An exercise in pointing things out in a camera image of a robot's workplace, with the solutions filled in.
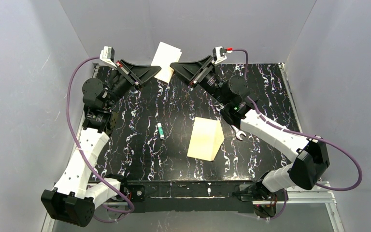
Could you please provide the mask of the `brown letter paper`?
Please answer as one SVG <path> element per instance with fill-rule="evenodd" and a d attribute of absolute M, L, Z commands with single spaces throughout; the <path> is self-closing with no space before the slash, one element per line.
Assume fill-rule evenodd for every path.
<path fill-rule="evenodd" d="M 159 66 L 161 68 L 161 70 L 155 75 L 155 78 L 168 84 L 174 72 L 173 68 L 170 67 L 170 64 L 178 62 L 181 54 L 181 49 L 160 42 L 151 62 L 152 66 Z"/>

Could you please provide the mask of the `cream envelope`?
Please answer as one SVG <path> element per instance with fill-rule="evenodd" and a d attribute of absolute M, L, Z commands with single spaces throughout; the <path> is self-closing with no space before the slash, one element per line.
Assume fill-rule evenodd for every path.
<path fill-rule="evenodd" d="M 220 120 L 196 117 L 187 157 L 214 161 L 224 139 Z"/>

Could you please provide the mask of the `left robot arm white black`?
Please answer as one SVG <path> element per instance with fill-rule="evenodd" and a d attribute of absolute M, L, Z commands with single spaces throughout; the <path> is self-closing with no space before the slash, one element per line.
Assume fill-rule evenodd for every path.
<path fill-rule="evenodd" d="M 80 227 L 87 226 L 95 210 L 113 197 L 128 205 L 126 210 L 120 211 L 121 216 L 134 212 L 125 178 L 113 174 L 101 176 L 94 165 L 114 131 L 116 103 L 131 88 L 140 89 L 161 69 L 159 66 L 131 64 L 122 59 L 110 66 L 111 81 L 92 77 L 83 83 L 84 120 L 80 134 L 72 133 L 75 150 L 54 187 L 41 195 L 41 202 L 52 219 Z"/>

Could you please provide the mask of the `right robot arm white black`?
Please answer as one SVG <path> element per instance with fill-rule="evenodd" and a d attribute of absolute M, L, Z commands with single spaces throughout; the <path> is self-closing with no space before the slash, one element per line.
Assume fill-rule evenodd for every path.
<path fill-rule="evenodd" d="M 175 74 L 190 87 L 201 86 L 223 107 L 222 118 L 231 126 L 257 136 L 282 152 L 290 164 L 266 172 L 245 194 L 271 194 L 281 189 L 298 186 L 311 190 L 329 166 L 326 145 L 319 137 L 306 138 L 288 132 L 287 128 L 264 116 L 252 100 L 244 77 L 234 75 L 223 81 L 219 78 L 214 58 L 196 62 L 170 64 Z"/>

